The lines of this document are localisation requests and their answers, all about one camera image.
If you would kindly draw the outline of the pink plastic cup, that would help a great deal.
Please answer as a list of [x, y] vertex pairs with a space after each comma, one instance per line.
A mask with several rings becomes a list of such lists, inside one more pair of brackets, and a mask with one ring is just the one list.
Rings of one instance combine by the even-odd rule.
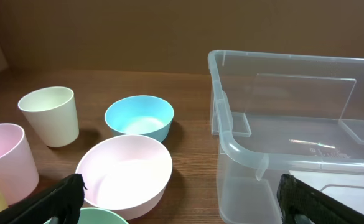
[[39, 183], [39, 174], [24, 129], [0, 123], [0, 191], [8, 205], [28, 197]]

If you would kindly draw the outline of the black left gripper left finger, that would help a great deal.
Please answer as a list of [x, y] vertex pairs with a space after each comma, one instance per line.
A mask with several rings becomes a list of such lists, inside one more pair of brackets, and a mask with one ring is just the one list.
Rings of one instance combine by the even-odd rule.
[[84, 203], [81, 174], [71, 174], [57, 184], [0, 212], [0, 224], [77, 224]]

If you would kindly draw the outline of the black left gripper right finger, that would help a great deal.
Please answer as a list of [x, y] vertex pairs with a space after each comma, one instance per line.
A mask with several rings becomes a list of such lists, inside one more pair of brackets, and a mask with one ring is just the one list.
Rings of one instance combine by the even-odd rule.
[[364, 215], [289, 174], [277, 189], [283, 224], [364, 224]]

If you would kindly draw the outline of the pink plastic bowl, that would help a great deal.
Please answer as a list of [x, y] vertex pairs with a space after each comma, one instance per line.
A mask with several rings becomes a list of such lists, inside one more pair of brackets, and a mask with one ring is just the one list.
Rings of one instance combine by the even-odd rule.
[[172, 169], [171, 155], [161, 142], [127, 134], [92, 147], [75, 172], [85, 182], [87, 203], [132, 220], [159, 203]]

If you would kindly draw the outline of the light blue plastic bowl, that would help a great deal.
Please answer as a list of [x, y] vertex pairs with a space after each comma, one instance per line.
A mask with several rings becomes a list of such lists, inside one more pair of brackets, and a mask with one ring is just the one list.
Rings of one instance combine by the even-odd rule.
[[115, 136], [138, 134], [162, 142], [167, 137], [175, 112], [159, 97], [136, 95], [120, 99], [105, 112], [105, 123]]

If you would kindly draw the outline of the cream plastic cup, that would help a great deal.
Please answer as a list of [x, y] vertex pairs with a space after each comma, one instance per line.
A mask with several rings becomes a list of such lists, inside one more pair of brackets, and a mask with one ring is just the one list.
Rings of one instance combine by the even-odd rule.
[[72, 89], [42, 88], [23, 96], [17, 105], [45, 145], [64, 147], [77, 139], [79, 127]]

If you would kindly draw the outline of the mint green plastic bowl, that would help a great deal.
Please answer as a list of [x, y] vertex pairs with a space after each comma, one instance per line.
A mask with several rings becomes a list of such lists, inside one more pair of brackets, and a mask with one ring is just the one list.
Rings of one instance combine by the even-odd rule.
[[128, 224], [117, 213], [102, 208], [81, 208], [77, 210], [77, 215], [77, 224]]

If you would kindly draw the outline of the clear plastic storage container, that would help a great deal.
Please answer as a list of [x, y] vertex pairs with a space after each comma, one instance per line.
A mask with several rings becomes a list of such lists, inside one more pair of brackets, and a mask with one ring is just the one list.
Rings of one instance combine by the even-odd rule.
[[364, 59], [214, 50], [211, 128], [226, 223], [280, 223], [290, 174], [364, 214]]

